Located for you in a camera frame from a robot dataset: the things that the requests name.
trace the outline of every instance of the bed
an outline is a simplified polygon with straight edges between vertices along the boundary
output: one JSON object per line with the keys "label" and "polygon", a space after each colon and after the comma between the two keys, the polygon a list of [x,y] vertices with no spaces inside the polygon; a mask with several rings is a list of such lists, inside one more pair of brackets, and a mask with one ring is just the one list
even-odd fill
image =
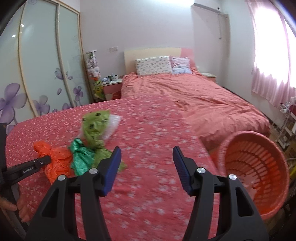
{"label": "bed", "polygon": [[125,65],[128,75],[123,79],[122,98],[143,94],[167,94],[209,151],[237,131],[256,131],[266,136],[270,134],[269,120],[262,112],[209,81],[196,70],[193,70],[192,74],[138,77],[135,73],[135,60],[156,56],[189,57],[191,63],[194,63],[190,49],[152,48],[126,51]]}
{"label": "bed", "polygon": [[[166,95],[131,97],[80,106],[19,123],[7,136],[7,166],[37,158],[33,143],[44,140],[52,147],[68,147],[78,136],[85,113],[110,110],[122,117],[106,143],[119,146],[127,169],[118,173],[112,191],[101,198],[113,241],[182,240],[194,197],[183,191],[172,149],[179,145],[185,156],[217,175],[217,169],[199,139]],[[43,170],[19,183],[31,216],[50,187]],[[76,197],[78,233],[85,238],[80,197]],[[210,238],[215,236],[219,210],[215,199]]]}

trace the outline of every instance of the blue gripper pad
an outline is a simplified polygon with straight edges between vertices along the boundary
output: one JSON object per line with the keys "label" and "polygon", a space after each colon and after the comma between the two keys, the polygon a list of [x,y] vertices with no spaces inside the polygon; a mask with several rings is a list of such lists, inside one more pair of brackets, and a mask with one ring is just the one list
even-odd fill
{"label": "blue gripper pad", "polygon": [[101,160],[98,170],[102,176],[102,194],[106,196],[112,189],[121,162],[121,149],[117,146],[110,158]]}
{"label": "blue gripper pad", "polygon": [[192,191],[191,186],[191,175],[194,174],[197,165],[194,160],[191,158],[184,157],[181,149],[178,146],[173,148],[173,160],[182,184],[184,191],[188,193],[188,195]]}

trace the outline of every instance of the wall socket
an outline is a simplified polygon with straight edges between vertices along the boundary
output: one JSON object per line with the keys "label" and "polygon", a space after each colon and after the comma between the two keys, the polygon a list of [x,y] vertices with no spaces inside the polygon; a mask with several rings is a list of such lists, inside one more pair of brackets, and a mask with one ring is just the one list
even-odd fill
{"label": "wall socket", "polygon": [[109,48],[109,52],[114,52],[114,51],[118,51],[118,47],[113,47],[113,48]]}

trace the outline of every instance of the air conditioner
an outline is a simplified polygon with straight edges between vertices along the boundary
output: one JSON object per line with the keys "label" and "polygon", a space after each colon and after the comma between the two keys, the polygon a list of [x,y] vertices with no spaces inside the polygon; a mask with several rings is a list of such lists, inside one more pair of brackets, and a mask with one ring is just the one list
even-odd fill
{"label": "air conditioner", "polygon": [[193,7],[200,7],[215,13],[221,13],[220,0],[195,0]]}

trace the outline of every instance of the headboard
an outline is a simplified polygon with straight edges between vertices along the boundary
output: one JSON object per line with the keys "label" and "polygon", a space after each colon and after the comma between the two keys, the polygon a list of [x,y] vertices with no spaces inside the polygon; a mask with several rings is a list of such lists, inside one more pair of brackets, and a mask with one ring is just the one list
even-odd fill
{"label": "headboard", "polygon": [[135,60],[140,58],[151,58],[158,56],[189,57],[190,66],[194,67],[194,54],[192,49],[187,48],[149,48],[140,50],[124,51],[124,62],[126,74],[136,72]]}

